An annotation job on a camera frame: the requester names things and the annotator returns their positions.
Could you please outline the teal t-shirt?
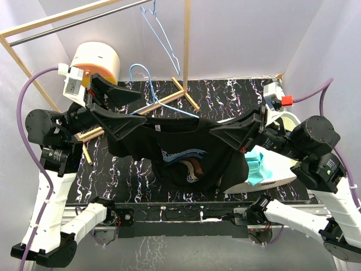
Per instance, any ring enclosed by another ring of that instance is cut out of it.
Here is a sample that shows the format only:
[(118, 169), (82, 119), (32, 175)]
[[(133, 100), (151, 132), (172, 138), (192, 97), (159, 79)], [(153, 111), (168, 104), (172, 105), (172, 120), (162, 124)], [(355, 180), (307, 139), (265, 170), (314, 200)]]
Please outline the teal t-shirt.
[(255, 186), (271, 179), (272, 171), (263, 152), (253, 149), (245, 154), (245, 159), (249, 168), (247, 182), (250, 185)]

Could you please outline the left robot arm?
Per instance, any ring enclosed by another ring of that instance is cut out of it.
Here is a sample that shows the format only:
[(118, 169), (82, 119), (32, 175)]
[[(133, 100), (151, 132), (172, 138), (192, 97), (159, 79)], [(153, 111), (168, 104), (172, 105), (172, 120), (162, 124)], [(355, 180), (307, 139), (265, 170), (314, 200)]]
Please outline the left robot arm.
[(66, 75), (63, 95), (72, 101), (63, 113), (32, 110), (25, 119), (17, 118), (22, 140), (32, 152), (41, 148), (33, 160), (39, 168), (39, 187), (32, 218), (23, 240), (11, 249), (11, 256), (22, 262), (34, 261), (47, 268), (65, 268), (73, 260), (80, 241), (98, 224), (111, 225), (117, 215), (111, 199), (96, 197), (70, 222), (62, 222), (65, 205), (82, 158), (82, 143), (75, 135), (94, 125), (119, 141), (146, 122), (144, 116), (110, 112), (135, 102), (141, 93), (108, 82), (94, 74), (90, 87), (81, 76)]

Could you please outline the light blue wire hanger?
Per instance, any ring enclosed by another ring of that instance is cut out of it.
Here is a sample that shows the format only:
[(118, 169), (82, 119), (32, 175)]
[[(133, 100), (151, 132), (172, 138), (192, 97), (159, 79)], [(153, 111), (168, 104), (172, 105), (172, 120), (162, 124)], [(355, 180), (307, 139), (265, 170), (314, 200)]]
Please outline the light blue wire hanger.
[(179, 59), (176, 56), (172, 44), (169, 40), (169, 37), (163, 27), (161, 21), (157, 16), (157, 1), (152, 1), (152, 8), (144, 8), (143, 6), (140, 7), (141, 14), (145, 22), (150, 27), (151, 32), (154, 34), (160, 46), (165, 51), (167, 57), (169, 58), (175, 72), (177, 75), (180, 75), (181, 68)]
[(141, 109), (138, 109), (138, 110), (132, 112), (131, 115), (136, 114), (136, 113), (141, 113), (141, 112), (145, 113), (145, 110), (150, 109), (151, 106), (157, 105), (157, 106), (160, 106), (160, 107), (168, 108), (168, 109), (173, 110), (173, 111), (177, 111), (177, 112), (179, 112), (179, 113), (188, 115), (188, 116), (190, 116), (190, 117), (199, 118), (197, 115), (194, 115), (194, 114), (189, 113), (189, 112), (186, 112), (186, 111), (182, 111), (182, 110), (180, 110), (180, 109), (178, 109), (178, 108), (171, 107), (171, 106), (168, 106), (168, 105), (165, 104), (165, 103), (160, 102), (160, 100), (158, 99), (158, 97), (157, 97), (157, 95), (156, 95), (156, 93), (155, 93), (155, 91), (154, 91), (154, 88), (153, 88), (153, 84), (152, 84), (152, 80), (151, 80), (151, 74), (150, 74), (149, 70), (148, 70), (144, 65), (139, 64), (139, 63), (135, 63), (135, 64), (132, 64), (132, 65), (130, 66), (130, 68), (129, 68), (129, 76), (130, 76), (130, 80), (131, 80), (131, 81), (133, 81), (133, 69), (134, 69), (135, 67), (141, 67), (141, 68), (143, 68), (143, 69), (146, 71), (146, 73), (147, 73), (147, 75), (148, 75), (148, 81), (149, 81), (149, 86), (150, 86), (150, 88), (151, 88), (151, 94), (152, 94), (153, 101), (152, 101), (151, 104), (149, 104), (149, 105), (147, 105), (147, 106), (145, 106), (145, 107), (143, 107), (143, 108), (141, 108)]

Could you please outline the black printed t-shirt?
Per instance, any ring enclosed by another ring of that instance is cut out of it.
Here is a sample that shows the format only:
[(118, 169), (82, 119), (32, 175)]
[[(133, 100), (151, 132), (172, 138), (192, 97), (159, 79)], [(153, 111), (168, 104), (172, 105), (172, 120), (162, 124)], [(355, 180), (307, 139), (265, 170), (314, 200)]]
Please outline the black printed t-shirt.
[(119, 158), (148, 159), (165, 187), (190, 192), (214, 187), (224, 192), (248, 179), (245, 155), (211, 134), (221, 123), (194, 117), (147, 118), (119, 141), (107, 138), (108, 151)]

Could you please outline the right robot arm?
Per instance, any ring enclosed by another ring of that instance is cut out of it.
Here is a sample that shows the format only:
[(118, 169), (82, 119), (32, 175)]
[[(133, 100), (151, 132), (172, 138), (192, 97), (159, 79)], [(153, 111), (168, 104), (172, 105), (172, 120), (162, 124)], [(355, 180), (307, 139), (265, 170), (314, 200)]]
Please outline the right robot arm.
[(267, 121), (269, 113), (262, 108), (210, 133), (241, 153), (260, 146), (295, 160), (291, 171), (326, 206), (330, 216), (313, 215), (261, 195), (241, 218), (255, 224), (288, 226), (320, 242), (334, 257), (359, 263), (360, 208), (353, 199), (346, 167), (333, 153), (340, 135), (324, 116), (311, 116), (287, 130), (280, 116)]

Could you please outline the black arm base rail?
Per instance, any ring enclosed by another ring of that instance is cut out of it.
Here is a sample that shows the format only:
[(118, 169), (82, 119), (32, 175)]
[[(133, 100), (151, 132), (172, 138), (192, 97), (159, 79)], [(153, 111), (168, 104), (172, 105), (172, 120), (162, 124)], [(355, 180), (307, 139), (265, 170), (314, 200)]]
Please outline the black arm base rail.
[(117, 238), (232, 236), (247, 238), (249, 231), (270, 228), (268, 222), (248, 220), (250, 203), (118, 203), (115, 212), (120, 227), (96, 226), (96, 231), (114, 230)]

